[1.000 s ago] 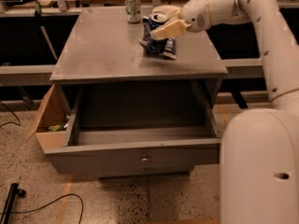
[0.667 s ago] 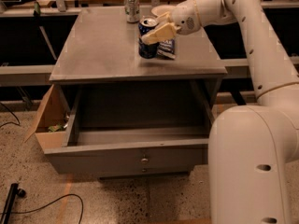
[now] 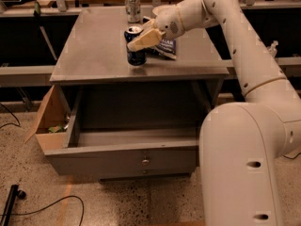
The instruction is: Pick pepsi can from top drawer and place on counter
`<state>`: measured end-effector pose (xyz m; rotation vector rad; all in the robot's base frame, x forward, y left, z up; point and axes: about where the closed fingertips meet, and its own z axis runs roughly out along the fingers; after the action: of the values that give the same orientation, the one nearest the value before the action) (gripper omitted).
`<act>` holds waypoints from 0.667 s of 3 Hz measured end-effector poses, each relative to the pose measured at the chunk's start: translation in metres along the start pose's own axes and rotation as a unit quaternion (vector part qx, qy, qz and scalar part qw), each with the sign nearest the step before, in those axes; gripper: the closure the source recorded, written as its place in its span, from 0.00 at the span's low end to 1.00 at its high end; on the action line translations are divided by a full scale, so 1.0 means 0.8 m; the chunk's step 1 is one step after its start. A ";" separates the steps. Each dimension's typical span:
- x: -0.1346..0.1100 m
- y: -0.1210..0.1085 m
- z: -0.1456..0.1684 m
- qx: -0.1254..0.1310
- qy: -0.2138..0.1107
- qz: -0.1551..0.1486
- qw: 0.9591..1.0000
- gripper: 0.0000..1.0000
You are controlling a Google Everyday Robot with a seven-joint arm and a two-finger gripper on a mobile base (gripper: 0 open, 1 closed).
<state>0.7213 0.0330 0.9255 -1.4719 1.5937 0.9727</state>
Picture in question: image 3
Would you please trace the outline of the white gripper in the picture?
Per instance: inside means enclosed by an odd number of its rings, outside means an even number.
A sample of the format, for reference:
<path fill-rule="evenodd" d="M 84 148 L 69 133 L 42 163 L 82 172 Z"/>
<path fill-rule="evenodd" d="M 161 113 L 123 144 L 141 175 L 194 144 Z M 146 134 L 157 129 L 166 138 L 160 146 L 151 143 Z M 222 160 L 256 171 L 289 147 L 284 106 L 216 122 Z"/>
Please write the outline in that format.
<path fill-rule="evenodd" d="M 177 5 L 170 5 L 169 8 L 161 10 L 156 16 L 155 20 L 160 27 L 163 25 L 168 26 L 167 37 L 169 39 L 176 39 L 182 36 L 187 28 L 185 26 L 187 15 L 187 6 L 182 3 Z M 157 45 L 165 32 L 156 28 L 154 19 L 150 19 L 143 23 L 143 32 L 141 35 L 130 41 L 127 48 L 132 52 L 141 51 L 145 48 Z"/>

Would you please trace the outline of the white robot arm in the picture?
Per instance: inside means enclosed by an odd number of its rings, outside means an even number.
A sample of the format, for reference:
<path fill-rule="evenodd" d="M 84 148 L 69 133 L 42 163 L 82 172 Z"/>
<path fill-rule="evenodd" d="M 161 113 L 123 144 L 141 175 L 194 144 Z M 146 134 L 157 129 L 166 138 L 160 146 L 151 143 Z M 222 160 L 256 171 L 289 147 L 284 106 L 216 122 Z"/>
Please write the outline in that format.
<path fill-rule="evenodd" d="M 239 0 L 184 0 L 159 10 L 133 52 L 219 24 L 244 101 L 216 107 L 199 135 L 206 226 L 284 226 L 276 158 L 301 145 L 301 99 L 241 10 Z"/>

